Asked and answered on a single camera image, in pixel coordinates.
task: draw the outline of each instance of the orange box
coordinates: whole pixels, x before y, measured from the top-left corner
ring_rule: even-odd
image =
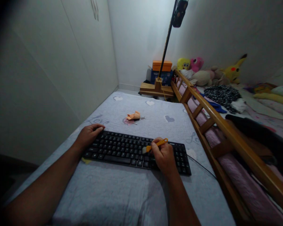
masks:
[[[159,71],[161,66],[161,61],[153,61],[152,70]],[[172,62],[171,61],[164,61],[163,70],[162,71],[171,71]]]

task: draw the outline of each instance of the yellow pillow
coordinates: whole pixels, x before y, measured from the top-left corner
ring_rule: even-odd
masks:
[[[277,94],[261,93],[261,94],[255,94],[253,97],[259,99],[269,99],[283,104],[283,96]]]

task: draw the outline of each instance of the black pole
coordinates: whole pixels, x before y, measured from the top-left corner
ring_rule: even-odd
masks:
[[[172,18],[171,18],[170,25],[169,25],[167,40],[166,40],[166,43],[164,45],[164,54],[163,54],[163,59],[161,60],[161,65],[160,65],[160,70],[159,70],[159,73],[158,73],[158,78],[161,76],[161,72],[163,70],[164,58],[166,57],[166,52],[167,52],[167,47],[168,47],[168,43],[169,43],[169,38],[170,38],[170,34],[171,34],[173,22],[174,22],[174,13],[175,13],[176,5],[177,5],[177,0],[175,0],[175,3],[174,3],[174,9],[173,9]]]

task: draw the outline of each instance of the wooden bed rail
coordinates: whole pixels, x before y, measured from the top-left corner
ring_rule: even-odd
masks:
[[[225,194],[227,200],[228,196],[230,196],[231,201],[228,202],[230,207],[235,205],[234,211],[235,214],[239,214],[239,218],[242,220],[247,220],[248,214],[243,211],[241,208],[243,204],[239,199],[241,197],[237,194],[237,191],[233,188],[233,184],[228,181],[225,171],[222,169],[221,165],[216,160],[217,157],[220,157],[226,153],[229,153],[233,150],[236,150],[240,156],[244,159],[246,164],[250,167],[254,175],[260,180],[260,182],[267,188],[269,193],[275,199],[275,201],[281,206],[283,209],[283,183],[282,181],[272,172],[272,170],[260,159],[260,157],[254,153],[254,151],[247,145],[244,139],[224,120],[221,115],[200,95],[198,94],[193,85],[177,70],[175,73],[178,75],[178,78],[181,78],[180,85],[182,85],[182,81],[185,82],[187,88],[184,94],[181,96],[179,93],[179,88],[177,88],[177,83],[179,79],[177,79],[176,83],[171,82],[172,88],[180,101],[185,106],[188,115],[195,127],[195,130],[201,140],[201,143],[206,151],[206,154],[209,158],[209,161],[216,173],[218,181],[221,187],[227,190],[227,194]],[[188,100],[191,96],[194,96],[199,101],[199,106],[192,113],[187,105]],[[202,109],[205,109],[207,113],[210,115],[210,118],[202,125],[196,121],[197,115],[201,112]],[[217,124],[218,128],[224,133],[227,137],[226,140],[221,142],[219,145],[216,145],[214,148],[211,148],[209,143],[207,142],[204,134],[205,132],[214,124]]]

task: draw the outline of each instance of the keyboard cable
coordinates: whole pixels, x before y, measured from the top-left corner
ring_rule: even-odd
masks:
[[[207,168],[205,168],[203,165],[201,165],[199,162],[197,162],[202,168],[204,168],[206,171],[208,171],[216,180],[217,180],[217,178],[215,177],[215,175],[214,174],[212,174]]]

